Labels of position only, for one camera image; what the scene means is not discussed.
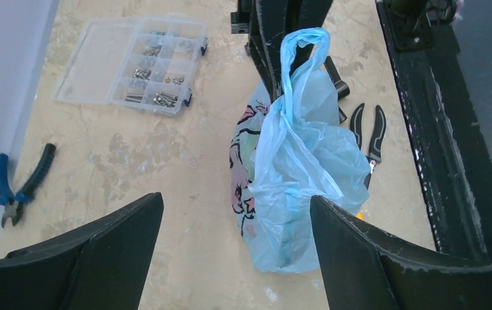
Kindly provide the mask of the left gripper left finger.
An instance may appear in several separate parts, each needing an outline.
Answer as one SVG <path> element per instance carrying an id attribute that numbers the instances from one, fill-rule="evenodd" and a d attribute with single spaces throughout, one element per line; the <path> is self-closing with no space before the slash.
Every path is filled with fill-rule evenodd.
<path id="1" fill-rule="evenodd" d="M 137 309 L 164 204 L 150 193 L 0 259 L 0 309 Z"/>

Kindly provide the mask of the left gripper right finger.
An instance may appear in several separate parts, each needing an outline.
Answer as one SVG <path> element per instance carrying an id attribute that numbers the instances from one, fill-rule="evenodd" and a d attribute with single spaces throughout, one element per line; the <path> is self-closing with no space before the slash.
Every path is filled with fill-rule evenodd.
<path id="1" fill-rule="evenodd" d="M 492 263 L 415 245 L 323 196 L 311 221 L 331 309 L 492 309 Z"/>

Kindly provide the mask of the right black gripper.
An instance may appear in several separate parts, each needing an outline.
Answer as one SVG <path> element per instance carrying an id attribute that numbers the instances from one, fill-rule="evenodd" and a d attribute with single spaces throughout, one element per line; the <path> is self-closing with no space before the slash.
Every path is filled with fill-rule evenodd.
<path id="1" fill-rule="evenodd" d="M 249 52 L 271 101 L 283 94 L 280 49 L 287 34 L 321 27 L 332 0 L 237 0 L 231 34 L 249 35 Z"/>

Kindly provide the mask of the light blue plastic bag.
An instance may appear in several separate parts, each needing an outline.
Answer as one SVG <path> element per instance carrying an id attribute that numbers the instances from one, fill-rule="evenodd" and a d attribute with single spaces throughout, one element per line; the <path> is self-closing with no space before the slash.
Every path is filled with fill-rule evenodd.
<path id="1" fill-rule="evenodd" d="M 229 149 L 232 209 L 253 266 L 263 273 L 319 267 L 310 200 L 323 196 L 356 215 L 369 193 L 369 164 L 340 125 L 338 91 L 323 70 L 323 28 L 284 37 L 278 61 L 283 93 L 258 83 Z"/>

